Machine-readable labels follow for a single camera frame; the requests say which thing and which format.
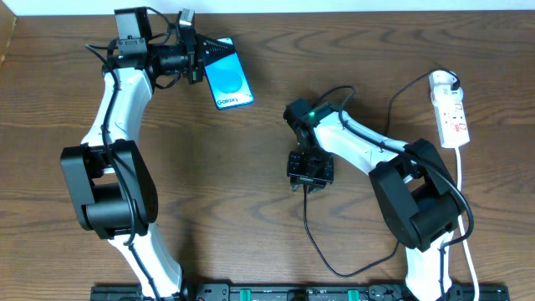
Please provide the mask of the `blue Galaxy smartphone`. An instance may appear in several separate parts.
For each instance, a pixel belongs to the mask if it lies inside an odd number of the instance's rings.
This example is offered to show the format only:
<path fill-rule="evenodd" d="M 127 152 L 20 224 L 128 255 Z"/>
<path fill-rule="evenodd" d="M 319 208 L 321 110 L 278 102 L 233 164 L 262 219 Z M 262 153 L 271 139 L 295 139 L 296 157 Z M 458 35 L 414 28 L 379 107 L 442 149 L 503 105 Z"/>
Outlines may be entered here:
<path fill-rule="evenodd" d="M 230 37 L 216 40 L 234 45 Z M 215 106 L 219 110 L 249 105 L 254 102 L 254 95 L 237 50 L 234 54 L 206 66 L 205 73 Z"/>

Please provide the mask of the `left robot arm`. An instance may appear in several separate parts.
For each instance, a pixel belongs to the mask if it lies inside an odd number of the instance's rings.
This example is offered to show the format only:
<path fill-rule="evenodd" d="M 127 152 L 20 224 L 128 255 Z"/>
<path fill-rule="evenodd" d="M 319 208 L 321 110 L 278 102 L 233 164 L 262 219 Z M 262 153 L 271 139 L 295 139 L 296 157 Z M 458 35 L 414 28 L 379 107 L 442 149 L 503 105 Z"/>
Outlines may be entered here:
<path fill-rule="evenodd" d="M 118 37 L 105 46 L 87 45 L 102 63 L 104 95 L 88 134 L 63 149 L 60 165 L 80 226 L 108 241 L 139 279 L 134 286 L 104 284 L 93 300 L 197 300 L 194 283 L 183 278 L 156 224 L 158 196 L 140 154 L 145 108 L 157 80 L 201 82 L 206 67 L 235 52 L 233 45 L 199 34 L 194 13 L 182 9 L 157 40 L 149 7 L 115 10 Z"/>

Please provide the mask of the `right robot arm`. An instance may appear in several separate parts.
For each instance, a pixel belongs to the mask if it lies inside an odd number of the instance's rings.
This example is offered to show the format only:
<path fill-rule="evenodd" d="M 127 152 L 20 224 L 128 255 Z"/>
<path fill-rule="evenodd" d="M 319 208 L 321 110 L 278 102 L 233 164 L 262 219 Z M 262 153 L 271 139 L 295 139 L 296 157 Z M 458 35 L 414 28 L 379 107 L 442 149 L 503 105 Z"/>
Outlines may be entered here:
<path fill-rule="evenodd" d="M 466 198 L 453 182 L 436 148 L 427 140 L 392 140 L 355 122 L 339 107 L 313 107 L 305 99 L 288 105 L 283 118 L 300 149 L 288 157 L 293 190 L 306 194 L 334 181 L 334 157 L 370 179 L 385 224 L 406 248 L 405 285 L 418 300 L 445 300 L 452 282 L 448 249 Z"/>

